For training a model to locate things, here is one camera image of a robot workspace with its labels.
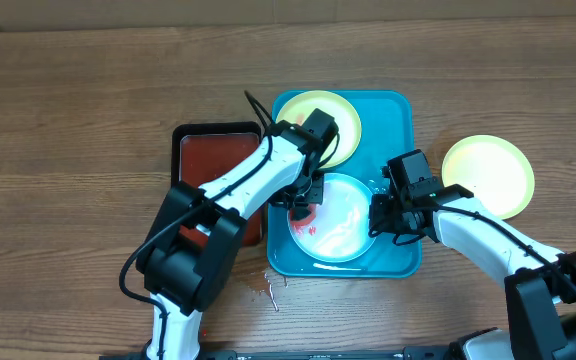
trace plate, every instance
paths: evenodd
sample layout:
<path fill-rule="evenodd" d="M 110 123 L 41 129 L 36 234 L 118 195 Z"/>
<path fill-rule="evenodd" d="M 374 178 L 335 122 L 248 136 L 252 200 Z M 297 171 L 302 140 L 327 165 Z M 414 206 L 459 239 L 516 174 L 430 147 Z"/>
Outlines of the plate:
<path fill-rule="evenodd" d="M 314 216 L 290 221 L 290 234 L 311 257 L 328 263 L 345 262 L 365 253 L 375 241 L 368 236 L 372 192 L 359 180 L 343 174 L 324 175 L 324 199 L 312 206 Z"/>
<path fill-rule="evenodd" d="M 453 145 L 441 166 L 445 186 L 472 191 L 494 215 L 508 219 L 528 206 L 535 175 L 526 156 L 512 143 L 490 135 L 470 136 Z"/>
<path fill-rule="evenodd" d="M 335 118 L 339 126 L 339 146 L 330 161 L 322 169 L 337 166 L 348 160 L 359 146 L 361 140 L 361 121 L 357 110 L 343 97 L 322 90 L 307 91 L 290 99 L 279 110 L 277 120 L 286 120 L 291 124 L 303 124 L 315 109 L 319 109 Z M 335 148 L 337 140 L 326 148 L 321 156 L 327 158 Z"/>

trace yellow plate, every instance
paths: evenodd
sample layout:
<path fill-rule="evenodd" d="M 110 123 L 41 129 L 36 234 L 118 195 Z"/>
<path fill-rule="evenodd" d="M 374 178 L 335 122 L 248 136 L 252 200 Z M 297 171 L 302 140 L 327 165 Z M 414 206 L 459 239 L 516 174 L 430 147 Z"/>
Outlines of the yellow plate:
<path fill-rule="evenodd" d="M 472 191 L 494 215 L 507 219 L 528 206 L 535 175 L 526 156 L 510 142 L 476 135 L 453 145 L 441 167 L 445 186 L 459 184 Z"/>
<path fill-rule="evenodd" d="M 329 91 L 307 91 L 288 100 L 279 110 L 277 121 L 286 120 L 301 125 L 315 109 L 324 111 L 335 118 L 339 126 L 339 146 L 323 169 L 337 166 L 348 160 L 355 152 L 361 139 L 361 121 L 357 110 L 343 97 Z M 332 153 L 337 140 L 333 140 L 321 159 Z"/>

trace white plate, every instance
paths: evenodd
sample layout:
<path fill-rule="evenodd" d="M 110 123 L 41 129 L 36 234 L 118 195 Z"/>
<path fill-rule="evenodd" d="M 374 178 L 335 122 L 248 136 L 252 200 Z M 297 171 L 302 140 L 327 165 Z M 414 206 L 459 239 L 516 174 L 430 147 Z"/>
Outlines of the white plate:
<path fill-rule="evenodd" d="M 472 191 L 494 215 L 507 219 L 528 206 L 535 175 L 526 156 L 510 142 L 490 135 L 470 136 L 453 145 L 441 166 L 445 186 Z"/>
<path fill-rule="evenodd" d="M 317 260 L 337 263 L 355 259 L 375 241 L 368 236 L 371 198 L 372 193 L 359 180 L 325 174 L 322 204 L 315 206 L 308 224 L 296 225 L 288 215 L 290 234 L 301 250 Z"/>

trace wire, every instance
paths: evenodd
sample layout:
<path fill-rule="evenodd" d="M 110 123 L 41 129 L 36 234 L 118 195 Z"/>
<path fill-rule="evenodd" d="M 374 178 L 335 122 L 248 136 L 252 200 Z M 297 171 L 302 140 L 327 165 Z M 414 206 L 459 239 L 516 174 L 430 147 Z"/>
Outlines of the wire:
<path fill-rule="evenodd" d="M 124 263 L 123 267 L 121 268 L 121 271 L 119 272 L 119 288 L 121 289 L 122 293 L 124 293 L 126 296 L 128 296 L 131 299 L 154 305 L 155 307 L 157 307 L 159 309 L 159 311 L 161 313 L 159 315 L 159 317 L 161 318 L 161 331 L 159 333 L 159 351 L 157 352 L 159 360 L 163 360 L 163 358 L 164 358 L 164 339 L 166 336 L 166 324 L 167 324 L 167 320 L 168 320 L 168 312 L 166 311 L 166 307 L 164 306 L 164 304 L 162 304 L 161 302 L 159 302 L 155 299 L 151 299 L 147 296 L 139 295 L 135 292 L 130 291 L 128 289 L 128 287 L 126 287 L 126 275 L 128 274 L 128 270 L 130 270 L 130 266 L 132 266 L 132 263 L 135 262 L 137 257 L 139 257 L 139 255 L 146 248 L 148 248 L 149 246 L 154 244 L 155 241 L 157 241 L 157 239 L 159 239 L 163 234 L 167 233 L 168 231 L 170 231 L 173 228 L 181 226 L 181 224 L 183 224 L 187 219 L 194 216 L 197 212 L 203 210 L 209 204 L 212 204 L 215 201 L 226 196 L 227 194 L 230 194 L 239 185 L 243 184 L 244 182 L 246 182 L 246 180 L 250 179 L 253 175 L 255 175 L 270 160 L 270 158 L 272 156 L 272 136 L 268 136 L 269 135 L 268 130 L 269 130 L 270 125 L 268 122 L 266 122 L 266 119 L 264 119 L 264 117 L 261 115 L 261 112 L 263 112 L 264 115 L 270 121 L 272 121 L 272 117 L 270 116 L 268 111 L 263 107 L 263 105 L 261 105 L 261 103 L 259 103 L 259 101 L 257 101 L 257 99 L 255 99 L 248 91 L 244 91 L 244 94 L 246 95 L 246 99 L 248 99 L 250 106 L 253 108 L 253 110 L 255 111 L 255 114 L 259 118 L 259 121 L 261 122 L 261 124 L 264 127 L 264 137 L 268 138 L 268 151 L 266 152 L 266 155 L 264 155 L 263 159 L 259 162 L 259 164 L 257 164 L 252 170 L 250 170 L 248 173 L 246 173 L 244 176 L 242 176 L 239 180 L 237 180 L 234 183 L 232 183 L 231 185 L 227 186 L 224 190 L 222 190 L 217 195 L 211 197 L 210 199 L 207 199 L 201 205 L 190 209 L 187 213 L 183 214 L 177 220 L 168 224 L 165 228 L 163 228 L 161 231 L 159 231 L 153 237 L 146 240 L 143 244 L 141 244 L 139 247 L 137 247 L 137 249 L 135 249 L 135 251 L 133 251 L 133 253 L 130 254 L 128 259 L 126 259 L 126 262 Z"/>
<path fill-rule="evenodd" d="M 423 239 L 426 234 L 418 234 L 417 236 L 415 236 L 414 238 L 408 240 L 408 241 L 404 241 L 404 242 L 397 242 L 397 240 L 399 239 L 399 234 L 395 235 L 395 238 L 392 239 L 392 243 L 395 244 L 395 246 L 404 246 L 404 245 L 410 245 L 410 244 L 414 244 L 417 241 Z"/>
<path fill-rule="evenodd" d="M 339 133 L 337 133 L 337 135 L 335 137 L 337 138 L 337 142 L 335 143 L 335 148 L 332 149 L 332 152 L 330 153 L 330 155 L 328 155 L 327 158 L 325 158 L 324 160 L 319 162 L 317 169 L 320 169 L 322 166 L 326 165 L 328 163 L 328 161 L 330 161 L 330 159 L 332 159 L 333 155 L 335 155 L 335 153 L 337 152 L 337 148 L 339 147 Z"/>
<path fill-rule="evenodd" d="M 470 216 L 476 220 L 480 220 L 485 222 L 486 224 L 492 226 L 495 230 L 499 231 L 500 233 L 502 233 L 504 236 L 506 236 L 510 241 L 512 241 L 515 245 L 517 245 L 519 248 L 521 248 L 523 251 L 526 252 L 526 254 L 532 256 L 534 259 L 536 259 L 537 261 L 541 262 L 546 268 L 548 268 L 554 275 L 555 277 L 557 277 L 557 279 L 559 279 L 567 288 L 568 290 L 570 290 L 576 297 L 576 285 L 572 282 L 572 280 L 570 280 L 570 278 L 568 278 L 566 275 L 564 275 L 558 268 L 557 266 L 555 266 L 554 264 L 552 264 L 550 261 L 548 261 L 546 258 L 544 258 L 543 256 L 541 256 L 537 251 L 535 251 L 531 246 L 526 245 L 523 241 L 519 240 L 519 238 L 517 238 L 512 232 L 510 232 L 508 229 L 506 229 L 505 227 L 503 227 L 501 224 L 499 224 L 498 222 L 485 217 L 481 214 L 479 214 L 478 212 L 472 212 L 472 211 L 468 211 L 468 210 L 463 210 L 460 208 L 455 208 L 455 207 L 450 207 L 450 206 L 429 206 L 429 207 L 417 207 L 417 208 L 412 208 L 412 209 L 407 209 L 406 211 L 401 212 L 400 214 L 404 214 L 404 213 L 414 213 L 414 212 L 421 212 L 421 211 L 447 211 L 447 212 L 452 212 L 452 213 L 457 213 L 457 214 L 462 214 L 462 215 L 466 215 L 466 216 Z"/>

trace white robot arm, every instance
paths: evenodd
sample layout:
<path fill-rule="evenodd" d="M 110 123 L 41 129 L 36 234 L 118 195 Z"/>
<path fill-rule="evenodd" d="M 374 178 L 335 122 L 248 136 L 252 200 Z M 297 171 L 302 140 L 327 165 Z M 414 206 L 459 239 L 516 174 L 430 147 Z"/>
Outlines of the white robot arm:
<path fill-rule="evenodd" d="M 420 150 L 388 161 L 383 174 L 389 194 L 373 196 L 371 235 L 396 234 L 396 245 L 403 234 L 428 236 L 465 255 L 506 292 L 510 333 L 494 329 L 462 339 L 453 355 L 576 359 L 576 313 L 560 318 L 554 307 L 576 302 L 576 252 L 564 254 L 527 237 L 459 185 L 444 188 Z"/>
<path fill-rule="evenodd" d="M 270 160 L 252 177 L 235 188 L 230 194 L 216 201 L 224 209 L 235 209 L 242 218 L 248 219 L 277 191 L 293 184 L 299 177 L 306 156 L 299 152 L 297 145 L 280 136 L 272 137 L 273 151 Z M 269 139 L 264 138 L 257 150 L 227 174 L 199 188 L 211 198 L 230 186 L 237 179 L 248 174 L 266 156 Z M 210 230 L 201 224 L 197 228 L 210 235 Z M 164 360 L 194 360 L 199 354 L 199 323 L 202 312 L 194 310 L 184 315 L 181 308 L 163 294 L 150 295 L 164 304 L 169 312 L 165 332 Z M 158 359 L 159 337 L 161 335 L 161 312 L 155 307 L 152 341 L 147 350 L 148 358 Z"/>

